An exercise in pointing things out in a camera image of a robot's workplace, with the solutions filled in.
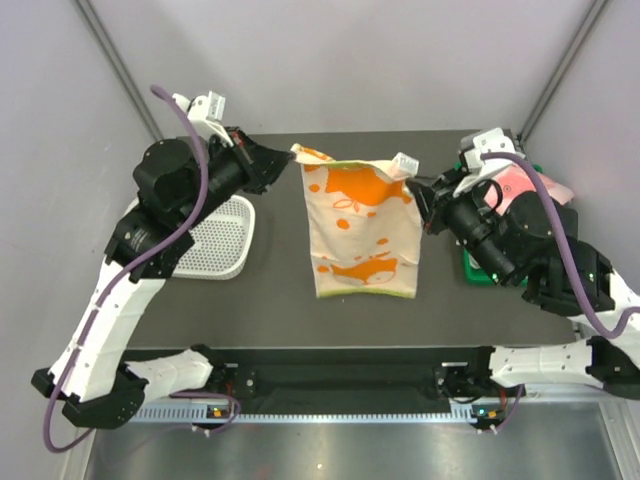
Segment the orange fox pattern towel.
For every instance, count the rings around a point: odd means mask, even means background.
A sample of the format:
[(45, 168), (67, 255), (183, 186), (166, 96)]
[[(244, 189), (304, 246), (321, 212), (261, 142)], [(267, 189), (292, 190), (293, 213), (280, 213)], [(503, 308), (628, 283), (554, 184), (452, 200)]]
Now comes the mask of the orange fox pattern towel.
[(291, 147), (301, 168), (316, 296), (380, 294), (413, 299), (422, 220), (406, 181), (419, 161), (337, 160)]

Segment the pink patterned towel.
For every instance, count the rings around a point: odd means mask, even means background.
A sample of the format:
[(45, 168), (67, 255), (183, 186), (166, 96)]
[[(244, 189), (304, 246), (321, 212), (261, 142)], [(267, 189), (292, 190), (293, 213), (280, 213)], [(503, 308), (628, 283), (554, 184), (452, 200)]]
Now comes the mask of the pink patterned towel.
[[(559, 204), (565, 205), (574, 198), (573, 191), (568, 187), (542, 173), (539, 173), (538, 176), (548, 194)], [(535, 190), (533, 182), (525, 171), (516, 165), (511, 165), (507, 169), (499, 172), (493, 177), (493, 180), (500, 186), (502, 202), (497, 206), (498, 195), (493, 185), (489, 186), (484, 201), (490, 208), (494, 208), (499, 215), (503, 215), (506, 212), (517, 196)]]

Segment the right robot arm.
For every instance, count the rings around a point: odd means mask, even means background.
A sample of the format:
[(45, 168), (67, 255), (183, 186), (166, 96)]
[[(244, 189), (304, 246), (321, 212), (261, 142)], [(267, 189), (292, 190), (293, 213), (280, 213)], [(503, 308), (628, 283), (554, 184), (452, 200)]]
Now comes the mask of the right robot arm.
[(542, 181), (505, 202), (502, 185), (484, 180), (455, 195), (466, 178), (452, 169), (434, 181), (409, 181), (427, 233), (451, 232), (491, 281), (525, 287), (525, 302), (594, 335), (555, 346), (488, 346), (467, 370), (469, 388), (487, 396), (500, 386), (580, 384), (626, 400), (639, 397), (639, 297), (605, 255), (578, 238), (578, 214)]

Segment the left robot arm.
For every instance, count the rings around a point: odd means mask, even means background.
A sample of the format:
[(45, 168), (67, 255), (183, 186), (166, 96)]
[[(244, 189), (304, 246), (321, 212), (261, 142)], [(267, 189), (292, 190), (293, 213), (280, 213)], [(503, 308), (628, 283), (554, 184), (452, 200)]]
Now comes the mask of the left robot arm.
[(161, 140), (135, 167), (137, 203), (116, 223), (85, 314), (59, 360), (31, 380), (44, 397), (61, 402), (72, 425), (116, 429), (151, 401), (186, 390), (212, 397), (226, 387), (225, 370), (205, 346), (146, 361), (123, 355), (146, 308), (193, 246), (192, 229), (239, 191), (265, 193), (295, 159), (238, 127), (228, 132), (230, 142)]

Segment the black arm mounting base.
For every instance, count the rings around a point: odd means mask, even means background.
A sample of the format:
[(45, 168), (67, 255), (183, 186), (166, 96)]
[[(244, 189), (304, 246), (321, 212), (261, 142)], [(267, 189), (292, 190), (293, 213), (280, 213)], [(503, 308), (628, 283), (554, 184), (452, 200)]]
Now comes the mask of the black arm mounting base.
[(501, 400), (481, 347), (220, 348), (203, 391), (238, 399), (242, 413), (434, 413), (453, 398)]

